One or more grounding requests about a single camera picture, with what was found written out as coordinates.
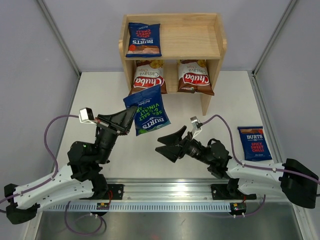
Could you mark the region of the blue Burts sea salt bag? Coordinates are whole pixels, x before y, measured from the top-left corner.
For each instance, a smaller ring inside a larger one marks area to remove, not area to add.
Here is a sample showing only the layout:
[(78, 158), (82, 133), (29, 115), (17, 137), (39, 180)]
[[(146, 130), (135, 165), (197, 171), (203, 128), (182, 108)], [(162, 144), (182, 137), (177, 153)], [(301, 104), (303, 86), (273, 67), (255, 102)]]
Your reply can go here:
[(165, 111), (159, 84), (128, 95), (123, 99), (128, 109), (136, 106), (134, 117), (136, 136), (146, 134), (171, 124)]

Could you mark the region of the Chuba cassava chips bag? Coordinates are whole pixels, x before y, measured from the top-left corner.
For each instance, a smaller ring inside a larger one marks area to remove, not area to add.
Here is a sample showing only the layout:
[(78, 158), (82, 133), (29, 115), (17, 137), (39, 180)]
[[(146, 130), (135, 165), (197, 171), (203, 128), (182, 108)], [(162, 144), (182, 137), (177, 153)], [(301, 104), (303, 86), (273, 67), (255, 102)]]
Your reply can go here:
[(214, 95), (204, 59), (178, 60), (177, 66), (179, 78), (178, 92)]
[(136, 70), (129, 95), (160, 85), (162, 94), (167, 94), (163, 60), (136, 60)]

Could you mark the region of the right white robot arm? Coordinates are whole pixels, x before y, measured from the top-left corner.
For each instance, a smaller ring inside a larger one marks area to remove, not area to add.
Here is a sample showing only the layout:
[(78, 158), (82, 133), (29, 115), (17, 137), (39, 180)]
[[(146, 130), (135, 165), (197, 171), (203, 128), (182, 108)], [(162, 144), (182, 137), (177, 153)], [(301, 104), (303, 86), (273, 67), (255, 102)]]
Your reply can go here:
[(162, 145), (155, 151), (171, 162), (189, 156), (206, 164), (217, 179), (227, 179), (227, 196), (242, 199), (249, 195), (286, 197), (291, 203), (314, 209), (319, 177), (299, 161), (288, 158), (284, 163), (261, 163), (237, 160), (220, 140), (211, 138), (207, 145), (194, 138), (191, 131), (179, 131), (158, 138)]

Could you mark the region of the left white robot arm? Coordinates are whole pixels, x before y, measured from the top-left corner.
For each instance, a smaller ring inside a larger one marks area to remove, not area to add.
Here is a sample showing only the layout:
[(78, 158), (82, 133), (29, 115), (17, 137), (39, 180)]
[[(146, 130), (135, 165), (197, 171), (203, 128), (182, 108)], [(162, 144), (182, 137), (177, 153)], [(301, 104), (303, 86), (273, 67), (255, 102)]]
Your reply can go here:
[(67, 152), (68, 163), (62, 167), (54, 161), (53, 173), (25, 185), (10, 183), (4, 187), (7, 219), (18, 225), (28, 222), (52, 206), (78, 199), (100, 200), (108, 194), (106, 178), (100, 173), (119, 136), (131, 129), (137, 107), (94, 116), (91, 108), (80, 109), (76, 118), (82, 124), (93, 124), (93, 143), (75, 141)]

